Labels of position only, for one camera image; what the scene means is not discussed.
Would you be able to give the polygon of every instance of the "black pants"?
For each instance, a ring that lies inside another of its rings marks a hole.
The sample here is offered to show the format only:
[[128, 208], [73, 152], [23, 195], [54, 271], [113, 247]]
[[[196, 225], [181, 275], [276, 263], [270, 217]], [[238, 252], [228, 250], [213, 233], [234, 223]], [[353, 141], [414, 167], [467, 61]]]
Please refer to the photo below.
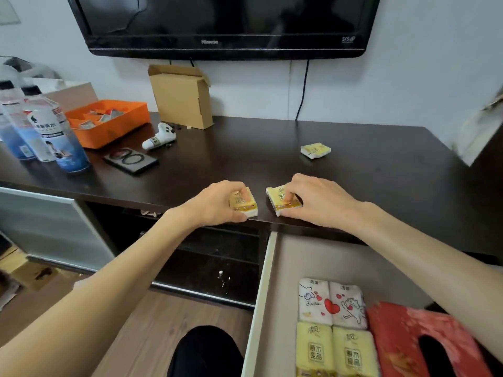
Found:
[[209, 325], [196, 327], [178, 343], [167, 377], [239, 377], [243, 361], [225, 331]]

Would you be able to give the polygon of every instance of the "black bottle cap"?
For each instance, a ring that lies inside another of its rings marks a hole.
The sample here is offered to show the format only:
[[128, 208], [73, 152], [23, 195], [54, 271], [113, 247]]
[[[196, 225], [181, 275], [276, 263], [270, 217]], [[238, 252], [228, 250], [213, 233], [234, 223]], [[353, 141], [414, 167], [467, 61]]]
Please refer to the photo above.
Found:
[[10, 90], [14, 88], [14, 84], [9, 80], [0, 80], [0, 90]]
[[26, 96], [35, 96], [35, 95], [40, 95], [42, 92], [40, 91], [40, 88], [38, 86], [25, 86], [21, 88], [22, 91], [25, 93]]

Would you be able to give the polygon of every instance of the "person's left hand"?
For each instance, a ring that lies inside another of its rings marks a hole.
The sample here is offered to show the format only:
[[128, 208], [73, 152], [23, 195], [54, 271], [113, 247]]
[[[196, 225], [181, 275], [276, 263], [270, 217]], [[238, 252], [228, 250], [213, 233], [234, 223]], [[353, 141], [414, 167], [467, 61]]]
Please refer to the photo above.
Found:
[[250, 197], [244, 183], [225, 180], [213, 183], [203, 189], [182, 207], [196, 214], [200, 226], [214, 226], [225, 222], [244, 222], [248, 217], [229, 206], [230, 194], [237, 191], [242, 194], [245, 201], [249, 201]]

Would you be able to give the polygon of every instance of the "white game controller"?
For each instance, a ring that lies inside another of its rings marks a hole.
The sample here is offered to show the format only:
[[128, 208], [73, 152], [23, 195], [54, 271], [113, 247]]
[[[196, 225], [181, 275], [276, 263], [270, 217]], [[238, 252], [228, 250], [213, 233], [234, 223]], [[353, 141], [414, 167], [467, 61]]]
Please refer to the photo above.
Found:
[[159, 123], [159, 132], [155, 134], [153, 138], [145, 140], [141, 145], [143, 149], [150, 150], [161, 145], [165, 145], [177, 139], [177, 134], [174, 132], [174, 129], [166, 124]]

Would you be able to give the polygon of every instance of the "srs logo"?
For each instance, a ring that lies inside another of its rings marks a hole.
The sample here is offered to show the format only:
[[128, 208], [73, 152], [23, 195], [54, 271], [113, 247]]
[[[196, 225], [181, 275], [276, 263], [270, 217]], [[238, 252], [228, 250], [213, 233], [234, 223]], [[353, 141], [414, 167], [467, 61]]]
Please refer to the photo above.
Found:
[[355, 39], [356, 39], [355, 36], [343, 37], [343, 43], [353, 43]]

